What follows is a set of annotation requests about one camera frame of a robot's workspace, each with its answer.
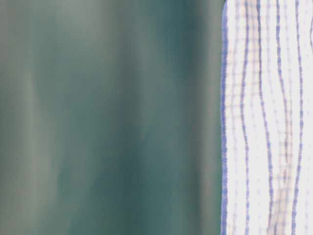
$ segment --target checkered fabric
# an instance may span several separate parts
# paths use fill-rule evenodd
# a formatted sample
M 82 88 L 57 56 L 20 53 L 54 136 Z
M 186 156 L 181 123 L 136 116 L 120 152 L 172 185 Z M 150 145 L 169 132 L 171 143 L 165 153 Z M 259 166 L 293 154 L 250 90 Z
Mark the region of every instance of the checkered fabric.
M 312 28 L 312 0 L 225 3 L 222 235 L 313 235 Z

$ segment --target blue stripe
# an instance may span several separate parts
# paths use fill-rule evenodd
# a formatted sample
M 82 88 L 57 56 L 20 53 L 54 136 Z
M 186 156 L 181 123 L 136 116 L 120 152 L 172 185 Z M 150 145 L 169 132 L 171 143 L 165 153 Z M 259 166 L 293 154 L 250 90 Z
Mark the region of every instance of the blue stripe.
M 311 27 L 310 27 L 310 45 L 311 45 L 311 50 L 313 52 L 312 33 L 313 33 L 313 17 L 311 19 Z
M 284 86 L 284 80 L 282 77 L 282 63 L 281 63 L 281 45 L 280 45 L 280 5 L 279 0 L 276 0 L 276 43 L 277 43 L 277 69 L 278 69 L 278 77 L 281 87 L 281 92 L 283 96 L 283 103 L 284 103 L 284 113 L 285 113 L 285 142 L 284 142 L 284 149 L 285 149 L 285 161 L 288 162 L 287 159 L 287 144 L 288 144 L 288 114 L 287 114 L 287 100 L 286 100 L 286 94 L 285 94 L 285 86 Z M 279 181 L 279 191 L 281 192 L 281 182 Z M 277 219 L 275 222 L 275 230 L 274 234 L 276 234 L 276 227 L 278 218 L 280 216 L 281 212 L 281 203 L 279 202 L 278 212 L 277 212 Z
M 294 196 L 292 205 L 292 223 L 291 223 L 291 235 L 295 235 L 296 228 L 296 216 L 297 216 L 297 202 L 298 202 L 298 185 L 300 180 L 301 172 L 301 161 L 302 161 L 302 136 L 303 136 L 303 77 L 302 77 L 302 62 L 301 62 L 301 51 L 300 51 L 300 33 L 299 33 L 299 0 L 295 0 L 295 15 L 296 15 L 296 30 L 297 30 L 297 50 L 298 50 L 298 63 L 299 63 L 299 83 L 300 83 L 300 137 L 299 137 L 299 154 L 298 154 L 298 165 L 297 175 L 294 186 Z
M 245 1 L 246 8 L 246 42 L 245 42 L 245 58 L 244 58 L 244 68 L 243 68 L 243 78 L 242 78 L 242 87 L 241 87 L 241 99 L 240 99 L 240 113 L 241 113 L 241 122 L 243 135 L 245 140 L 245 151 L 246 151 L 246 229 L 245 235 L 249 234 L 249 146 L 248 138 L 246 135 L 246 123 L 244 116 L 244 98 L 245 98 L 245 86 L 246 86 L 246 68 L 248 64 L 248 47 L 249 47 L 249 19 L 248 19 L 248 3 Z
M 227 2 L 222 13 L 222 80 L 221 80 L 221 126 L 222 126 L 222 213 L 221 213 L 221 235 L 226 235 L 227 227 L 227 139 L 225 123 L 225 90 L 226 69 L 228 51 L 228 29 L 227 29 Z
M 268 131 L 268 123 L 266 119 L 266 112 L 265 112 L 265 103 L 263 98 L 262 92 L 262 45 L 261 45 L 261 16 L 260 16 L 260 0 L 258 0 L 257 4 L 257 12 L 258 12 L 258 31 L 259 31 L 259 64 L 260 64 L 260 71 L 259 71 L 259 96 L 261 101 L 262 107 L 262 116 L 263 116 L 263 123 L 265 128 L 266 134 L 266 143 L 267 143 L 267 150 L 268 150 L 268 185 L 269 185 L 269 214 L 268 214 L 268 223 L 270 224 L 271 217 L 272 217 L 272 207 L 273 207 L 273 165 L 272 165 L 272 153 L 271 153 L 271 146 L 270 146 L 270 138 L 269 138 L 269 131 Z

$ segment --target cloth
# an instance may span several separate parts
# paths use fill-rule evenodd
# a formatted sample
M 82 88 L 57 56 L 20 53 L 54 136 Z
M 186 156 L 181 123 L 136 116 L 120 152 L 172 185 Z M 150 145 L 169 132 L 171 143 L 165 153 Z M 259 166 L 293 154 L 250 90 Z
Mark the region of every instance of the cloth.
M 311 0 L 228 0 L 223 235 L 313 234 Z

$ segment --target blurred background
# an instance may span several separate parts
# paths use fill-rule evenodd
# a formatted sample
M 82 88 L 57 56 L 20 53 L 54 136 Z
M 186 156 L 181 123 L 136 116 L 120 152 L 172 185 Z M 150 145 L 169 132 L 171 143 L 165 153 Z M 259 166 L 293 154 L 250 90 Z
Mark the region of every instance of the blurred background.
M 0 0 L 0 234 L 217 235 L 223 0 Z

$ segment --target teal fabric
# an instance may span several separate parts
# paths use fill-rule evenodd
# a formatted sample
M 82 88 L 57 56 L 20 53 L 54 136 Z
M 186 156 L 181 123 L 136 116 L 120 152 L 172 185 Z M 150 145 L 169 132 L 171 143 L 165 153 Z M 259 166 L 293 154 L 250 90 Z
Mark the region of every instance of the teal fabric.
M 223 2 L 0 2 L 0 234 L 220 226 Z

